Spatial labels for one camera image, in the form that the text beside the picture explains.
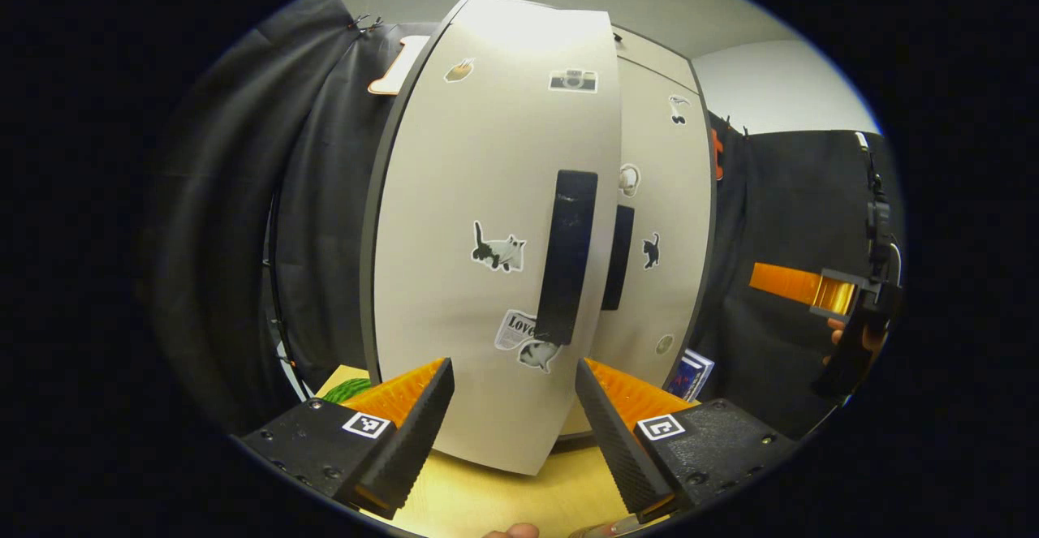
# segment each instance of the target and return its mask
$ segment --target yellow table surface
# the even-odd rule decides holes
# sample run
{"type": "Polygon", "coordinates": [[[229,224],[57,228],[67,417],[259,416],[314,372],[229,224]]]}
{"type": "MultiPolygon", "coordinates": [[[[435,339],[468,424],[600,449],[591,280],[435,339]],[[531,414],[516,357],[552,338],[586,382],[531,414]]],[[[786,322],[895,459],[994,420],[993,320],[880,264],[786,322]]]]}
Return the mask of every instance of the yellow table surface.
{"type": "MultiPolygon", "coordinates": [[[[367,377],[364,369],[341,366],[317,395],[367,377]]],[[[482,538],[516,522],[537,526],[540,538],[566,538],[629,515],[598,447],[555,452],[534,477],[433,451],[393,520],[362,513],[429,538],[482,538]]]]}

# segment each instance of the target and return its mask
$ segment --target human hand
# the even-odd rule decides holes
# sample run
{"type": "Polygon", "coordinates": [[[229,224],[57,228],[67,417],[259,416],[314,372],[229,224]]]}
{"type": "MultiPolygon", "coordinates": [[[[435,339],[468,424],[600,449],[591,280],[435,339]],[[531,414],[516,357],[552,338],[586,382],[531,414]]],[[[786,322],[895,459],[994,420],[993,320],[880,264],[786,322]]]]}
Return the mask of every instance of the human hand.
{"type": "Polygon", "coordinates": [[[537,538],[539,533],[533,523],[513,523],[505,532],[489,532],[483,538],[537,538]]]}
{"type": "MultiPolygon", "coordinates": [[[[843,321],[838,321],[835,319],[827,319],[826,324],[829,328],[833,328],[833,333],[830,334],[830,341],[833,342],[833,345],[835,346],[838,343],[841,343],[841,338],[843,338],[844,335],[844,328],[846,327],[845,323],[843,321]]],[[[870,358],[870,366],[872,366],[873,361],[877,359],[877,354],[880,353],[880,348],[882,348],[883,346],[884,346],[884,337],[871,333],[870,328],[863,325],[862,347],[865,349],[865,351],[873,354],[873,357],[870,358]]],[[[829,361],[830,361],[830,356],[826,356],[823,358],[824,366],[829,364],[829,361]]]]}

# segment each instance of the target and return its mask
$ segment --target watermelon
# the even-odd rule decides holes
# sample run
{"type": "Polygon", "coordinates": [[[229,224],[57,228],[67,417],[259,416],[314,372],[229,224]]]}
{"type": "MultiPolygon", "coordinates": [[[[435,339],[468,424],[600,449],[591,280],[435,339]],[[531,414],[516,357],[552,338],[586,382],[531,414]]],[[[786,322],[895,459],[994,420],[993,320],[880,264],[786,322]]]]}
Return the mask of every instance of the watermelon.
{"type": "Polygon", "coordinates": [[[372,381],[368,378],[349,379],[342,384],[335,386],[332,389],[327,391],[321,400],[335,404],[342,404],[342,402],[346,402],[370,387],[372,387],[372,381]]]}

